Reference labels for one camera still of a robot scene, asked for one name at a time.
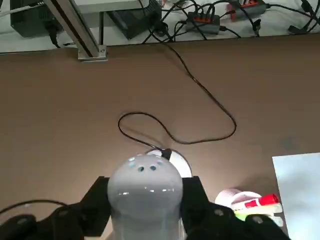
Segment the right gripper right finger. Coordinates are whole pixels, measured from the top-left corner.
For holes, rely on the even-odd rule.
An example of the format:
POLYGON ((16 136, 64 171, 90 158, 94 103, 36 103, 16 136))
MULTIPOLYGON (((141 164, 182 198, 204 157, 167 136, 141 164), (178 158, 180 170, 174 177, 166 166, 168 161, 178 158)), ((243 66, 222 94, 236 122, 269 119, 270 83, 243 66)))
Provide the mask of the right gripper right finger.
POLYGON ((266 215, 253 214, 244 221, 222 205, 210 202, 198 176, 182 179, 180 216, 187 240, 288 240, 266 215))

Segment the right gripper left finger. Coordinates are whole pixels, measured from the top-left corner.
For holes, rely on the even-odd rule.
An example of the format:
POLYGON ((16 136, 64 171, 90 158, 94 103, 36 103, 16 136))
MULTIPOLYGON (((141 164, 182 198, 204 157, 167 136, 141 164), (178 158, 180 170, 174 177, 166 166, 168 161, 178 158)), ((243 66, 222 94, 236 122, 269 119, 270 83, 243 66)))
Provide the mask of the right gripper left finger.
POLYGON ((100 237, 111 217, 107 196, 109 178, 96 179, 81 201, 66 204, 52 199, 33 199, 5 207, 4 214, 31 204, 54 204, 56 208, 43 220, 32 214, 15 215, 0 225, 2 240, 83 240, 100 237))

